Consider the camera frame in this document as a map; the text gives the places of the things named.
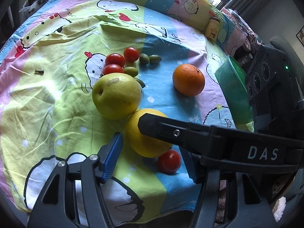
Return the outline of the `green-yellow pear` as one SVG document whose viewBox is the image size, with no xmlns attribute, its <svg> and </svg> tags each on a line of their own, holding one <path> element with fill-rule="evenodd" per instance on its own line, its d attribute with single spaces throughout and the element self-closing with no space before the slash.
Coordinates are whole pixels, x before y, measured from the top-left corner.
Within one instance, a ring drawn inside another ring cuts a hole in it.
<svg viewBox="0 0 304 228">
<path fill-rule="evenodd" d="M 92 90 L 98 112 L 109 120 L 121 120 L 134 113 L 142 100 L 141 85 L 130 75 L 111 73 L 101 77 Z"/>
</svg>

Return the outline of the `yellow lemon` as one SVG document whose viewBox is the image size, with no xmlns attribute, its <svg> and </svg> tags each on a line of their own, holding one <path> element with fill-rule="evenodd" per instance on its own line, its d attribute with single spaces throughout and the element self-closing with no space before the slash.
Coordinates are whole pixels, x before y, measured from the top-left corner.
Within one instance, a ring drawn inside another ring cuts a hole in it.
<svg viewBox="0 0 304 228">
<path fill-rule="evenodd" d="M 155 109 L 139 109 L 128 119 L 125 128 L 125 137 L 128 144 L 140 156 L 146 158 L 158 158 L 171 150 L 172 144 L 160 141 L 142 134 L 138 128 L 139 118 L 145 113 L 167 117 L 164 113 Z"/>
</svg>

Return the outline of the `green olive pair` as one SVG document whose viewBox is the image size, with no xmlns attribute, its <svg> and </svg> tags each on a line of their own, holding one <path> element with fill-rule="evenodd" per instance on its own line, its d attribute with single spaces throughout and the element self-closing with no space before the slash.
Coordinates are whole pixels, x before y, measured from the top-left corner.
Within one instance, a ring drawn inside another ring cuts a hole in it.
<svg viewBox="0 0 304 228">
<path fill-rule="evenodd" d="M 148 65 L 150 63 L 150 59 L 147 54 L 140 54 L 139 61 L 141 65 Z"/>
<path fill-rule="evenodd" d="M 159 64 L 162 58 L 159 55 L 150 55 L 149 56 L 149 63 L 150 64 Z"/>
</svg>

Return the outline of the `orange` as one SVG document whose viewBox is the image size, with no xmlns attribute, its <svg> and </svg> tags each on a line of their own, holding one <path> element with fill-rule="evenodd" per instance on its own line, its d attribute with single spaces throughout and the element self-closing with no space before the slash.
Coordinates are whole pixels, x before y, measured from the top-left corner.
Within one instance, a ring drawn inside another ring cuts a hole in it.
<svg viewBox="0 0 304 228">
<path fill-rule="evenodd" d="M 185 96 L 197 96 L 205 87 L 205 76 L 194 65 L 181 64 L 175 68 L 172 81 L 174 88 Z"/>
</svg>

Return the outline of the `framed wall picture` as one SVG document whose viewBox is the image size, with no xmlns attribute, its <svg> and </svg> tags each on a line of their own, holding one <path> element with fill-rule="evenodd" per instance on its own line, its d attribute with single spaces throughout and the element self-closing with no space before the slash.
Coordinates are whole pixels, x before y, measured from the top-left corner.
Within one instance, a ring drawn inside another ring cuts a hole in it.
<svg viewBox="0 0 304 228">
<path fill-rule="evenodd" d="M 304 46 L 304 26 L 296 33 L 296 38 L 299 40 L 302 46 Z"/>
</svg>

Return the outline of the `pile of pink clothes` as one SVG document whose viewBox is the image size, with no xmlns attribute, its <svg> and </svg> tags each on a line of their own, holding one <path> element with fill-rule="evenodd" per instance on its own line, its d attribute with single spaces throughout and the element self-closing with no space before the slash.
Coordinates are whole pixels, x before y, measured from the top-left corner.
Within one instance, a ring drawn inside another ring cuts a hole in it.
<svg viewBox="0 0 304 228">
<path fill-rule="evenodd" d="M 255 53 L 259 46 L 263 44 L 259 36 L 238 15 L 236 10 L 222 8 L 221 12 L 235 25 L 233 33 L 230 35 L 230 42 L 226 45 L 230 50 L 229 54 L 233 56 L 241 46 L 245 51 Z"/>
</svg>

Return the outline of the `colourful cartoon bed sheet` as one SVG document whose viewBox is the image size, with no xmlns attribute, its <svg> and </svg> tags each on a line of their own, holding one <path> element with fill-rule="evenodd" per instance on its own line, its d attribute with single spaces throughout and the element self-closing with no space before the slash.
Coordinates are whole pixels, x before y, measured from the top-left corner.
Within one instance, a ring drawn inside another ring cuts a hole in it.
<svg viewBox="0 0 304 228">
<path fill-rule="evenodd" d="M 215 41 L 205 36 L 212 17 L 220 20 Z M 98 113 L 91 92 L 105 57 L 126 47 L 162 58 L 140 68 L 140 108 L 236 128 L 214 75 L 234 27 L 207 0 L 50 0 L 1 50 L 1 190 L 10 203 L 29 213 L 60 160 L 83 160 L 124 130 L 125 120 Z M 174 88 L 181 64 L 205 76 L 199 95 Z"/>
</svg>

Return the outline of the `small yellow bear bottle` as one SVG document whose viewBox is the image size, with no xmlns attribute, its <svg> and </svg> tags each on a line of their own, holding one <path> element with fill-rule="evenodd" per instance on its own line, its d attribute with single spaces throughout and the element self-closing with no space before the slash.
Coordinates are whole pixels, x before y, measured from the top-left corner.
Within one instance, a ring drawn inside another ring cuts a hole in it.
<svg viewBox="0 0 304 228">
<path fill-rule="evenodd" d="M 209 20 L 209 24 L 206 28 L 205 36 L 210 40 L 215 41 L 217 39 L 217 34 L 219 31 L 220 20 L 216 17 L 212 17 Z"/>
</svg>

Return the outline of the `green olive near tomatoes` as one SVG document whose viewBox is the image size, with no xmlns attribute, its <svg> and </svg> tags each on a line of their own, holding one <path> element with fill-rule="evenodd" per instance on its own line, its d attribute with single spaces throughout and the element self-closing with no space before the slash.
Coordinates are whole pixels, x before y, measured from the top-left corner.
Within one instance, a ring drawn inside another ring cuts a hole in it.
<svg viewBox="0 0 304 228">
<path fill-rule="evenodd" d="M 126 73 L 132 77 L 136 77 L 139 74 L 139 71 L 136 67 L 127 66 L 124 68 L 124 73 Z"/>
</svg>

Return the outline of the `green olive behind pear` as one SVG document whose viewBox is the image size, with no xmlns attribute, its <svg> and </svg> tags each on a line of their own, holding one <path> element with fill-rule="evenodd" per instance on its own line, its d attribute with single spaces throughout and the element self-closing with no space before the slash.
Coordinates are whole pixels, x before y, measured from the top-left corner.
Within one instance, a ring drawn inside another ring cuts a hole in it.
<svg viewBox="0 0 304 228">
<path fill-rule="evenodd" d="M 135 80 L 140 84 L 141 88 L 145 88 L 146 87 L 145 83 L 141 79 L 135 78 Z"/>
</svg>

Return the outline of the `small dark fruit stem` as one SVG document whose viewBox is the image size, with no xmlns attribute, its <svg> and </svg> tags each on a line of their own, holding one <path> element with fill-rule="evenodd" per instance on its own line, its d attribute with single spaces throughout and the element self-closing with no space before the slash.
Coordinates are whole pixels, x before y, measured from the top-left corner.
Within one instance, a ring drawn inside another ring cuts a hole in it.
<svg viewBox="0 0 304 228">
<path fill-rule="evenodd" d="M 44 70 L 35 70 L 34 73 L 38 75 L 44 75 Z"/>
</svg>

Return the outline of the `red cherry tomato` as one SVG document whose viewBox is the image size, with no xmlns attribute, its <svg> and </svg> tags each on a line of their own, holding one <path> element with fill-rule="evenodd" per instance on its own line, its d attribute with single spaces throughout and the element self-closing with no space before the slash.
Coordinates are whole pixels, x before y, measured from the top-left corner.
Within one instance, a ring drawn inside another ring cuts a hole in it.
<svg viewBox="0 0 304 228">
<path fill-rule="evenodd" d="M 121 54 L 113 53 L 113 54 L 109 54 L 106 57 L 105 63 L 106 65 L 116 64 L 119 65 L 120 67 L 124 67 L 125 58 Z"/>
<path fill-rule="evenodd" d="M 117 64 L 106 65 L 103 70 L 103 75 L 108 75 L 111 73 L 124 73 L 124 69 Z"/>
<path fill-rule="evenodd" d="M 162 156 L 158 157 L 158 170 L 164 174 L 175 174 L 181 166 L 181 157 L 176 150 L 169 150 Z"/>
<path fill-rule="evenodd" d="M 126 62 L 135 62 L 137 59 L 139 59 L 139 52 L 134 47 L 128 47 L 124 50 L 124 58 Z"/>
</svg>

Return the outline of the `green plastic bowl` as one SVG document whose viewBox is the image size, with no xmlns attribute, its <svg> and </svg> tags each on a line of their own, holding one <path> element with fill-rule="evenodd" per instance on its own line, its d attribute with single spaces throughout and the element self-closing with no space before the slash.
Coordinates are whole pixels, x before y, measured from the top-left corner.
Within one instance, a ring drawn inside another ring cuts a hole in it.
<svg viewBox="0 0 304 228">
<path fill-rule="evenodd" d="M 254 132 L 253 111 L 245 85 L 246 73 L 232 56 L 215 71 L 215 77 L 226 99 L 237 129 Z"/>
</svg>

